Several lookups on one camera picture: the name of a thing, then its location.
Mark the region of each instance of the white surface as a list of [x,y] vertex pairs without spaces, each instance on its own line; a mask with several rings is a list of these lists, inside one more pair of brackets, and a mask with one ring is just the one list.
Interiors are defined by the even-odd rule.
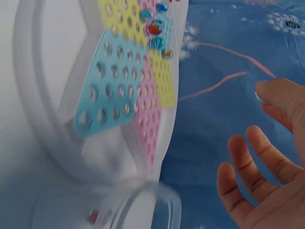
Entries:
[[[40,190],[68,180],[46,156],[21,106],[12,62],[12,33],[18,2],[0,0],[0,228],[4,229],[30,229]],[[186,17],[187,0],[172,5],[176,21],[182,20],[183,15]],[[184,26],[178,29],[177,33],[183,35]],[[154,179],[158,179],[160,169],[156,169]]]
[[[21,100],[48,152],[80,181],[116,183],[137,174],[147,177],[149,164],[133,123],[90,138],[81,138],[73,128],[80,93],[104,31],[98,7],[96,0],[20,2],[13,46]],[[92,30],[96,25],[101,28],[98,34]],[[177,98],[176,39],[173,28],[171,47],[175,55],[171,63]],[[162,113],[154,156],[158,168],[171,140],[176,107],[177,101]]]

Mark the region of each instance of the blue bedsheet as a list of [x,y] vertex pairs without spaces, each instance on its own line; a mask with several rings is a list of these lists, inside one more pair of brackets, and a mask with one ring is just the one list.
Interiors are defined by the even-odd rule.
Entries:
[[297,4],[271,0],[210,2],[190,1],[177,118],[161,173],[161,181],[181,196],[181,229],[237,228],[218,198],[216,172],[221,162],[231,162],[228,138],[244,135],[248,126],[261,127],[299,164],[293,136],[260,109],[254,86],[274,77],[305,85],[305,12]]

